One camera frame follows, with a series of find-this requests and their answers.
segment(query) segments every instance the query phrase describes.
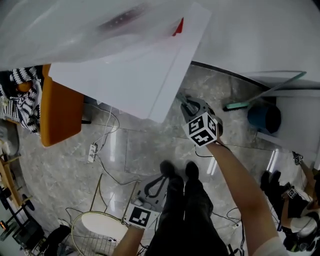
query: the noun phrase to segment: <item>white board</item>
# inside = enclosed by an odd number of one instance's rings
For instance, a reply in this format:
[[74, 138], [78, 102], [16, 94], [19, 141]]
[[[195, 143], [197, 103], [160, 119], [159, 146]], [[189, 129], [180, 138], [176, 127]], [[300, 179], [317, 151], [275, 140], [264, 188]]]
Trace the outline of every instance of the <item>white board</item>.
[[193, 3], [182, 33], [139, 57], [107, 63], [54, 63], [49, 76], [59, 84], [141, 119], [163, 122], [209, 22], [211, 12]]

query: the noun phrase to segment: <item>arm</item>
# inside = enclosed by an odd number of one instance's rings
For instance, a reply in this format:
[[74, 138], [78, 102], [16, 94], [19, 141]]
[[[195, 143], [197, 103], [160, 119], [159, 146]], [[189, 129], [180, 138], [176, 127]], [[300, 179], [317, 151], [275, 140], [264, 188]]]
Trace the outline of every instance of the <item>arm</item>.
[[145, 230], [130, 226], [112, 256], [136, 256]]
[[303, 161], [301, 162], [300, 166], [307, 180], [307, 184], [305, 186], [304, 192], [306, 192], [310, 197], [316, 198], [316, 195], [315, 195], [316, 180], [314, 179], [314, 173], [310, 168], [306, 166], [306, 164]]
[[239, 208], [249, 255], [278, 233], [272, 215], [256, 181], [227, 148], [211, 143], [209, 151], [219, 164], [232, 198]]
[[288, 218], [288, 210], [289, 210], [289, 199], [286, 198], [284, 200], [282, 214], [281, 214], [281, 226], [291, 229], [291, 218]]

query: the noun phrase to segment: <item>white wall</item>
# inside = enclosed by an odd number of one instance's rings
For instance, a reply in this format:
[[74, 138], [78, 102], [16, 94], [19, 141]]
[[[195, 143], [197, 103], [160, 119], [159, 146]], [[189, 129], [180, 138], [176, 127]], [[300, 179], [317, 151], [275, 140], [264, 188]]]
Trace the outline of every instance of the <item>white wall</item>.
[[257, 136], [303, 155], [319, 169], [320, 90], [278, 90], [269, 96], [276, 97], [281, 125], [271, 135], [258, 132]]
[[252, 72], [307, 71], [303, 79], [317, 83], [303, 84], [320, 88], [320, 11], [312, 0], [197, 2], [212, 17], [194, 61], [267, 83], [289, 74]]

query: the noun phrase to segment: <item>white plastic sheet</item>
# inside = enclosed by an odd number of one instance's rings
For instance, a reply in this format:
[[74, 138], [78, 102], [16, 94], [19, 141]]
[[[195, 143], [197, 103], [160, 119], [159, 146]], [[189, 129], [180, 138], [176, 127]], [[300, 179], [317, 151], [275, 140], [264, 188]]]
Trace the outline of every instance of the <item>white plastic sheet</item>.
[[0, 71], [115, 61], [171, 36], [188, 6], [188, 0], [2, 0]]

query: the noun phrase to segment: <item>striped cloth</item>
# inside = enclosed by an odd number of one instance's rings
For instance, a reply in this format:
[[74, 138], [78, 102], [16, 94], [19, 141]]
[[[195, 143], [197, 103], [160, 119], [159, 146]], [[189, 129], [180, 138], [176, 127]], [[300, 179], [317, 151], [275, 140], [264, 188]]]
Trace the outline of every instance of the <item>striped cloth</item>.
[[[3, 75], [7, 76], [8, 80], [0, 81], [0, 118], [18, 122], [32, 133], [39, 134], [43, 85], [42, 66], [16, 68], [6, 71]], [[27, 81], [32, 81], [29, 91], [16, 91], [17, 85]]]

